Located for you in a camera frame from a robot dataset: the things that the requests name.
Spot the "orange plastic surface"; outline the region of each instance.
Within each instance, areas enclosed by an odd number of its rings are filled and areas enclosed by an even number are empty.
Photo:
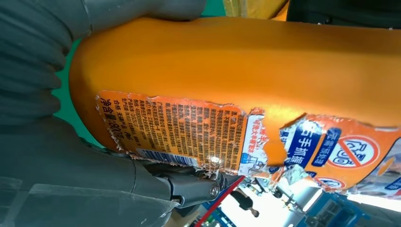
[[[288,7],[289,7],[289,1],[284,5],[284,7],[280,10],[280,12],[274,18],[272,18],[272,20],[286,21],[288,14]]]
[[[102,90],[266,111],[270,165],[287,157],[279,128],[303,113],[401,124],[401,32],[235,17],[139,19],[84,40],[70,70],[75,108],[116,149],[96,110]]]

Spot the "warning icon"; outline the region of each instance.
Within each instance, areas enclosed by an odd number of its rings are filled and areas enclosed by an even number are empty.
[[[345,183],[328,177],[315,177],[314,180],[323,188],[330,188],[330,189],[344,189]]]
[[[359,168],[376,161],[379,147],[365,136],[345,136],[338,140],[328,163],[340,168]]]

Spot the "torn label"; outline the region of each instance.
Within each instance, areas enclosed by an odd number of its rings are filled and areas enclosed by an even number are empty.
[[[393,143],[381,164],[348,193],[401,200],[401,138]]]
[[[289,185],[292,185],[307,176],[309,176],[309,174],[305,172],[305,170],[300,165],[292,165],[287,166],[287,170],[284,172],[282,177],[287,179]]]
[[[321,136],[322,127],[318,123],[306,119],[301,119],[288,128],[280,130],[280,138],[288,154],[284,164],[298,164],[305,168]]]
[[[265,170],[267,155],[263,147],[268,138],[266,128],[262,124],[263,119],[264,114],[251,114],[248,117],[239,175],[256,175],[267,172]]]

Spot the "peeling label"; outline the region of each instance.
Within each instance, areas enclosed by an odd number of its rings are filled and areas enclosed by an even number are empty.
[[[267,141],[260,108],[102,91],[99,113],[117,147],[133,158],[253,175],[264,171]]]
[[[263,147],[268,139],[266,128],[262,124],[263,118],[264,112],[257,110],[251,111],[248,116],[239,175],[256,175],[264,172],[267,156]]]
[[[348,193],[401,200],[401,138],[394,142],[381,164]]]
[[[322,136],[321,126],[315,122],[303,119],[280,132],[280,134],[285,133],[288,134],[284,143],[288,158],[284,164],[298,164],[305,168]]]
[[[294,184],[308,176],[308,173],[300,165],[287,166],[283,174],[283,178],[286,178],[289,185]]]
[[[399,183],[396,180],[400,177],[401,166],[401,160],[396,161],[396,150],[401,150],[401,142],[400,145],[394,143],[399,141],[401,131],[383,129],[347,118],[306,114],[280,130],[280,139],[288,153],[284,164],[300,165],[327,191],[345,190],[369,175],[370,187],[366,186],[366,180],[358,184],[368,190],[363,192],[357,187],[350,192],[368,193],[381,188],[378,194],[383,194],[388,190],[386,186],[395,188]],[[389,169],[395,176],[379,186],[378,181],[383,179],[377,176],[383,173],[388,176]]]

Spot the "green background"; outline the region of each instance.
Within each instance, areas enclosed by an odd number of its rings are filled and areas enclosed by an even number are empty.
[[[224,7],[222,0],[208,0],[205,10],[202,14],[203,16],[224,16]],[[77,112],[72,105],[70,92],[68,88],[68,73],[70,70],[70,64],[72,56],[74,55],[75,50],[79,45],[79,41],[75,42],[70,54],[67,57],[67,64],[65,69],[61,72],[58,72],[57,75],[61,79],[62,86],[60,89],[54,90],[53,94],[58,97],[61,101],[61,110],[57,112],[55,115],[68,121],[72,126],[74,126],[78,135],[85,138],[87,141],[101,146],[95,138],[88,132],[80,118],[78,117]]]

